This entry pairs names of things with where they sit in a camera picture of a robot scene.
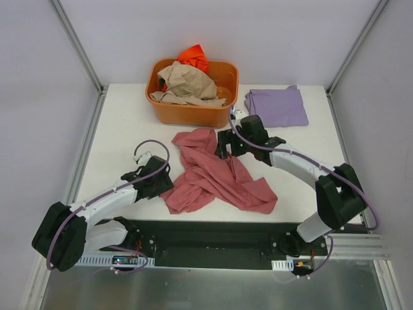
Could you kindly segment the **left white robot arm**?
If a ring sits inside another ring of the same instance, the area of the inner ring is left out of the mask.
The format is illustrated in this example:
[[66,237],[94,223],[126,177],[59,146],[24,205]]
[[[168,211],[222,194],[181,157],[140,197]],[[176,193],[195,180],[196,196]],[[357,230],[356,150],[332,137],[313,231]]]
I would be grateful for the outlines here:
[[85,200],[51,205],[32,247],[46,259],[49,270],[67,271],[84,252],[112,245],[130,251],[136,245],[136,230],[124,218],[109,215],[139,200],[150,200],[173,187],[167,160],[147,152],[137,170],[128,172],[110,188]]

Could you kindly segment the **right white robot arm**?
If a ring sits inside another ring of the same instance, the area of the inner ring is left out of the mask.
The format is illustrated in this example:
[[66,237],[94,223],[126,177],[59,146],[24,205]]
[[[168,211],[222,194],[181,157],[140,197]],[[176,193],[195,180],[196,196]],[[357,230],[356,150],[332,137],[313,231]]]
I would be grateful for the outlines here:
[[306,254],[314,240],[342,228],[368,207],[354,169],[344,163],[327,165],[307,156],[284,139],[271,137],[257,115],[236,111],[229,117],[228,130],[217,133],[216,155],[221,159],[251,153],[257,161],[281,169],[315,190],[316,212],[300,223],[290,239],[296,254]]

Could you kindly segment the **pink t-shirt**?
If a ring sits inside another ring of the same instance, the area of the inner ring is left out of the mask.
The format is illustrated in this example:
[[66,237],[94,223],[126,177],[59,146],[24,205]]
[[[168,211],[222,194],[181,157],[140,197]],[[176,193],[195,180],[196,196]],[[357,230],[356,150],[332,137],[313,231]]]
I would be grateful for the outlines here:
[[171,214],[198,211],[216,198],[241,211],[270,214],[274,210],[278,197],[264,178],[254,180],[231,155],[225,160],[215,155],[214,130],[179,132],[172,144],[179,147],[185,171],[161,195]]

